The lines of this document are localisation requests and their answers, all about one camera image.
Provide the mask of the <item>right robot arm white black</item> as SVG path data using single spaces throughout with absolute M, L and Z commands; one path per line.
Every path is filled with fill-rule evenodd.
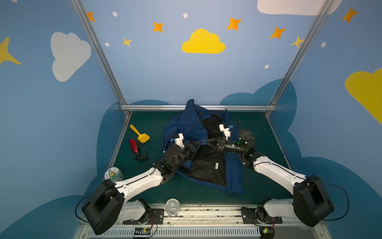
M 239 155 L 243 165 L 263 174 L 292 195 L 292 199 L 270 199 L 259 206 L 256 216 L 264 224 L 273 224 L 277 218 L 297 218 L 314 227 L 334 212 L 334 204 L 326 190 L 328 183 L 315 176 L 294 172 L 255 150 L 255 139 L 248 130 L 239 133 L 237 141 L 227 136 L 207 140 L 207 145 L 219 152 Z

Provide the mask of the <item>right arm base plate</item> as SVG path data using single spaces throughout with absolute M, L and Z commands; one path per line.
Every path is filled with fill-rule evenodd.
M 283 220 L 281 217 L 271 217 L 265 211 L 264 208 L 241 208 L 242 219 L 244 224 L 265 224 L 265 225 L 273 225 L 273 224 L 282 224 Z

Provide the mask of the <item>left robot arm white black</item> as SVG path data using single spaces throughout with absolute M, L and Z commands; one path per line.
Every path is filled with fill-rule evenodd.
M 147 222 L 148 204 L 143 200 L 132 203 L 129 200 L 171 180 L 183 163 L 194 158 L 201 145 L 200 140 L 187 140 L 183 147 L 173 144 L 148 171 L 123 181 L 104 180 L 94 193 L 81 200 L 84 203 L 81 210 L 86 217 L 84 222 L 90 224 L 96 235 L 105 233 L 118 221 Z

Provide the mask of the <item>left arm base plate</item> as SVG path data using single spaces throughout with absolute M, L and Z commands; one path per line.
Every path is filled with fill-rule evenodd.
M 126 220 L 124 225 L 162 225 L 164 220 L 164 209 L 149 209 L 138 220 Z

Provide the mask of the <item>navy blue jacket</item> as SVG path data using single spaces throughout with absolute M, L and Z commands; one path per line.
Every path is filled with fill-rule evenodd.
M 174 134 L 182 133 L 183 141 L 198 141 L 202 145 L 192 161 L 183 163 L 176 171 L 182 177 L 204 186 L 227 191 L 230 194 L 241 194 L 242 163 L 239 156 L 230 152 L 217 152 L 207 145 L 207 139 L 221 137 L 224 134 L 219 130 L 219 125 L 228 123 L 231 136 L 238 137 L 239 130 L 230 119 L 228 111 L 207 110 L 188 100 L 186 108 L 176 114 L 167 123 L 163 130 L 163 146 L 168 149 L 173 144 Z

